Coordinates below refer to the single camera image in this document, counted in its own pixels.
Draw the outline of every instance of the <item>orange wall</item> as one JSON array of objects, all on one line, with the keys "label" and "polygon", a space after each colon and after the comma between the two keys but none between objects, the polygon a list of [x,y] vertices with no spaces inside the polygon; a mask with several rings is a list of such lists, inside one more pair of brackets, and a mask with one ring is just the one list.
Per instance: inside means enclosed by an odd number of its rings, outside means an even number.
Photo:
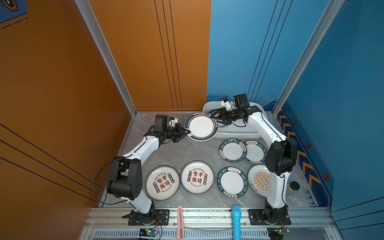
[{"label": "orange wall", "polygon": [[0,235],[77,239],[131,116],[76,3],[27,4],[0,25]]},{"label": "orange wall", "polygon": [[211,1],[90,3],[138,111],[202,109]]}]

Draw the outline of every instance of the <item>yellow chevron arrow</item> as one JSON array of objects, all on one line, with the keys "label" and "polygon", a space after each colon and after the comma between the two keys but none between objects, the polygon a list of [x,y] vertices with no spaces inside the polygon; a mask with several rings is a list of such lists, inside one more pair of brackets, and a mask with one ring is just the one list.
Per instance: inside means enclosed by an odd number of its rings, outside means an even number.
[{"label": "yellow chevron arrow", "polygon": [[295,134],[294,132],[289,132],[289,131],[288,131],[287,138],[289,138],[290,135],[294,135],[294,136],[296,136],[296,134]]},{"label": "yellow chevron arrow", "polygon": [[281,125],[281,119],[282,119],[282,118],[287,118],[287,117],[284,116],[284,115],[281,115],[281,116],[280,116],[280,125]]},{"label": "yellow chevron arrow", "polygon": [[298,162],[300,162],[300,160],[299,160],[300,155],[301,155],[301,156],[304,156],[304,157],[307,157],[307,155],[306,155],[305,153],[300,152],[300,151],[297,151],[297,161],[298,161]]},{"label": "yellow chevron arrow", "polygon": [[306,162],[303,162],[303,173],[304,173],[304,175],[305,175],[305,167],[309,167],[310,169],[313,170],[313,167],[312,167],[311,165],[309,165],[309,164],[306,163]]},{"label": "yellow chevron arrow", "polygon": [[290,127],[291,125],[289,125],[288,123],[284,123],[283,124],[283,132],[285,133],[285,127]]},{"label": "yellow chevron arrow", "polygon": [[310,187],[311,187],[311,188],[312,188],[312,180],[315,180],[316,182],[318,182],[318,183],[321,184],[321,182],[320,182],[319,179],[315,178],[314,176],[312,176],[312,175],[310,174]]}]

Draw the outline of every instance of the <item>blue handle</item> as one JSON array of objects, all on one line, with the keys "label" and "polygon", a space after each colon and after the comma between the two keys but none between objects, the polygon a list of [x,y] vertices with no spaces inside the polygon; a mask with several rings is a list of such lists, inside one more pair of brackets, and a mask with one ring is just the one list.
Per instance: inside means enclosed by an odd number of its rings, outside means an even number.
[{"label": "blue handle", "polygon": [[235,205],[232,207],[232,219],[233,219],[233,240],[240,240],[240,218],[241,209]]}]

